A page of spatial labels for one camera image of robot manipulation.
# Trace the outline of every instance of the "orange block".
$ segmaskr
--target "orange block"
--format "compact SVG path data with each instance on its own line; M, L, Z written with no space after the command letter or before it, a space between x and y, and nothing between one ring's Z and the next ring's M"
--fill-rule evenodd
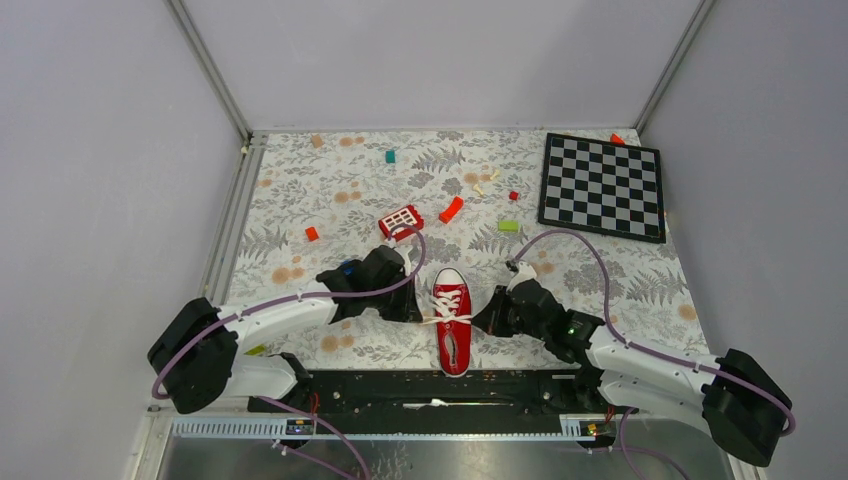
M318 240L318 231L315 230L315 227L309 227L306 229L306 238L308 238L310 242Z
M442 223L448 223L453 219L453 216L456 215L456 212L459 211L462 206L465 205L465 201L459 197L453 197L453 201L447 210L439 214L439 220Z

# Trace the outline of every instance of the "white wall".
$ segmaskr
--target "white wall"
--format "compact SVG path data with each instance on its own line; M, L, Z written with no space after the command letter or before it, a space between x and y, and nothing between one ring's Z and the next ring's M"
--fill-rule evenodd
M256 129L630 126L698 0L186 0Z
M239 141L161 1L0 18L0 478L118 478Z
M716 353L794 401L769 480L845 478L848 4L719 2L644 143Z

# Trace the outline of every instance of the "shoe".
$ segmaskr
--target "shoe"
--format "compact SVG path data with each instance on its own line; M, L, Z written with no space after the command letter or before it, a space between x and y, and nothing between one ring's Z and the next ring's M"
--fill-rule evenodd
M462 275L445 268L433 283L435 315L423 322L436 324L439 363L449 377L461 377L471 363L471 294Z

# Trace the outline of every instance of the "green block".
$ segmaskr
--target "green block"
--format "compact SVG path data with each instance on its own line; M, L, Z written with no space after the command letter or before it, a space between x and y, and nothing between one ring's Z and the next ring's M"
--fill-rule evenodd
M498 230L502 232L517 232L521 230L521 225L515 220L501 220L498 222Z

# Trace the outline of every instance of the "patterned table surface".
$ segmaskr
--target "patterned table surface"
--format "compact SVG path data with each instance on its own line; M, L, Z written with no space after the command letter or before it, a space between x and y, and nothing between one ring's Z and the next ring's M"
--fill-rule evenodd
M609 139L611 130L571 130L569 135ZM633 130L617 130L639 144ZM495 285L511 274L504 260L550 227L536 222L546 131L407 131L322 133L315 148L306 133L271 134L245 225L228 303L251 302L297 288L344 260L362 258L382 241L377 220L407 204L424 217L427 258L416 280L419 306L435 273L461 270L470 284L474 313ZM385 162L385 151L397 163ZM500 175L492 178L495 170ZM472 190L479 184L485 196ZM510 201L510 191L521 198ZM455 195L465 206L444 225L439 212ZM520 233L503 233L497 221L516 220ZM320 240L304 230L314 226ZM672 237L664 245L586 234L612 278L612 321L620 330L662 344L707 352L704 336ZM414 237L404 243L415 244ZM418 250L413 251L413 262ZM538 280L566 308L601 315L598 266L576 239L554 235L525 256ZM306 368L438 368L434 325L383 322L375 312L333 325L284 335L268 351L291 352ZM495 338L474 329L472 366L560 368L540 341Z

